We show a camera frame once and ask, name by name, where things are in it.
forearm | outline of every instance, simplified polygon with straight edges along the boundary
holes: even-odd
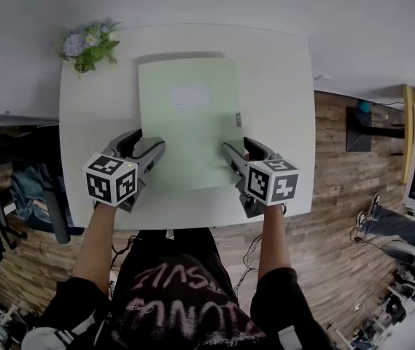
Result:
[[[92,281],[105,294],[108,293],[112,263],[115,213],[116,208],[104,203],[96,207],[73,271],[73,277]]]
[[[267,206],[264,211],[257,279],[260,280],[267,272],[282,267],[291,267],[282,206]]]

white table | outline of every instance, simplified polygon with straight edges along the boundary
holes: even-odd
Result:
[[[71,215],[87,227],[93,202],[82,168],[110,140],[141,127],[137,64],[151,55],[186,58],[207,53],[233,58],[238,65],[239,102],[245,136],[268,145],[301,170],[287,215],[311,210],[314,183],[315,119],[311,63],[299,36],[237,26],[173,25],[132,28],[116,33],[117,65],[99,63],[78,75],[63,65],[60,96],[61,157]],[[118,210],[116,228],[157,229],[234,225],[247,219],[231,185],[178,194],[144,189],[131,214]]]

jeans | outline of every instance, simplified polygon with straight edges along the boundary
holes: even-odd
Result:
[[[399,236],[415,247],[415,221],[380,205],[374,209],[374,220],[366,220],[361,231],[365,235]]]

white label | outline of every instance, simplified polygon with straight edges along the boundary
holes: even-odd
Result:
[[[171,102],[175,108],[209,105],[207,84],[177,85],[171,89]]]

black t-shirt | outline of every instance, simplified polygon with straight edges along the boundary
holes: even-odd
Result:
[[[169,248],[158,251],[137,258],[130,254],[112,302],[90,281],[58,283],[41,326],[72,330],[94,311],[101,318],[111,312],[98,337],[100,349],[241,350],[283,349],[278,332],[294,326],[303,349],[333,349],[314,321],[293,269],[279,268],[262,277],[249,318],[217,255],[194,258]],[[97,329],[95,324],[70,348],[90,348]]]

